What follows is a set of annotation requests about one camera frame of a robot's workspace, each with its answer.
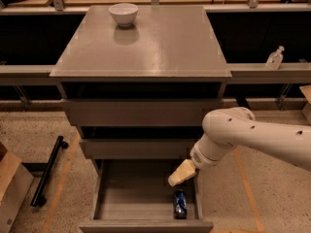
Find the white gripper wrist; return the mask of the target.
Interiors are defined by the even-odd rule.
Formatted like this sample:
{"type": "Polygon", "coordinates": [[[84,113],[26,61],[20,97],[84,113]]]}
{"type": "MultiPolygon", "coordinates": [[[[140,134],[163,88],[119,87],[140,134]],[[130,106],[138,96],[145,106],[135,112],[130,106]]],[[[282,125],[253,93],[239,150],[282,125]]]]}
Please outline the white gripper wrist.
{"type": "Polygon", "coordinates": [[[191,160],[185,159],[169,176],[168,183],[175,186],[193,178],[196,168],[206,170],[209,166],[215,166],[232,150],[233,145],[220,144],[203,135],[190,151],[191,160]]]}

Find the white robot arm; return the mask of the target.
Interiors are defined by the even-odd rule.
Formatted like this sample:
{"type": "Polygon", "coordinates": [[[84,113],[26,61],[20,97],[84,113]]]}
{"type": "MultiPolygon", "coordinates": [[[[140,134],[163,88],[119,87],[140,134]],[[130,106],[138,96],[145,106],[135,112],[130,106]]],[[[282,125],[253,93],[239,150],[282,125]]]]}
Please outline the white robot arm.
{"type": "Polygon", "coordinates": [[[216,165],[237,146],[259,150],[304,170],[311,170],[311,127],[256,121],[247,108],[209,112],[202,120],[202,137],[168,178],[171,186],[183,183],[216,165]]]}

